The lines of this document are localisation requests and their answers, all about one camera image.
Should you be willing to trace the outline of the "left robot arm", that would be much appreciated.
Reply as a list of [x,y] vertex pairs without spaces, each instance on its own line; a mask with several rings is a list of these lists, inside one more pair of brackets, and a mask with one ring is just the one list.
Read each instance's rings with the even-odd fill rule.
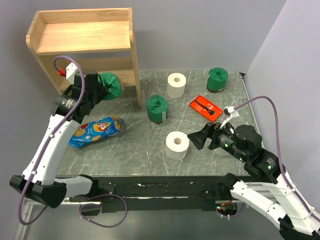
[[50,208],[58,207],[64,199],[83,196],[94,201],[99,195],[99,181],[81,174],[71,178],[57,178],[56,173],[69,140],[79,129],[84,117],[101,102],[108,93],[100,75],[93,70],[84,71],[84,96],[76,106],[81,94],[82,80],[75,73],[74,83],[54,102],[49,125],[31,163],[22,175],[14,175],[10,186],[17,192],[25,191],[25,196]]

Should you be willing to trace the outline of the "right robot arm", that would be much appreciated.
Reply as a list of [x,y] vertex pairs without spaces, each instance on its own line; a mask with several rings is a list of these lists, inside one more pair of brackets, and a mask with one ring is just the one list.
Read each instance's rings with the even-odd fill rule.
[[262,147],[262,136],[251,125],[233,127],[230,123],[208,122],[202,130],[188,134],[188,139],[201,150],[211,139],[209,150],[223,149],[244,164],[244,170],[266,188],[275,198],[268,199],[243,180],[227,173],[218,183],[223,199],[235,198],[249,205],[271,221],[285,240],[318,240],[318,213],[298,198],[294,187],[278,157]]

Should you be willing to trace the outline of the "green roll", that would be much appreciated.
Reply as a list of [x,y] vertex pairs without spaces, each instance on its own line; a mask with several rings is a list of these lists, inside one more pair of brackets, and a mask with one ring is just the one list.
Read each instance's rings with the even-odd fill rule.
[[111,72],[103,72],[99,74],[100,83],[108,91],[103,98],[104,101],[114,100],[119,98],[124,93],[123,82]]
[[229,78],[224,68],[215,67],[209,70],[206,88],[211,93],[218,93],[225,89]]
[[161,124],[169,117],[169,104],[161,95],[153,95],[147,102],[147,116],[156,123]]

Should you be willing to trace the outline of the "blue chips bag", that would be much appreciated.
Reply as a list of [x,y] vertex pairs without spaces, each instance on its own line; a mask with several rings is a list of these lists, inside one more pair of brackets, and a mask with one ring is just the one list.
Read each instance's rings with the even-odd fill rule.
[[80,148],[86,144],[117,135],[124,129],[124,121],[117,115],[111,115],[98,121],[80,125],[70,138],[68,144]]

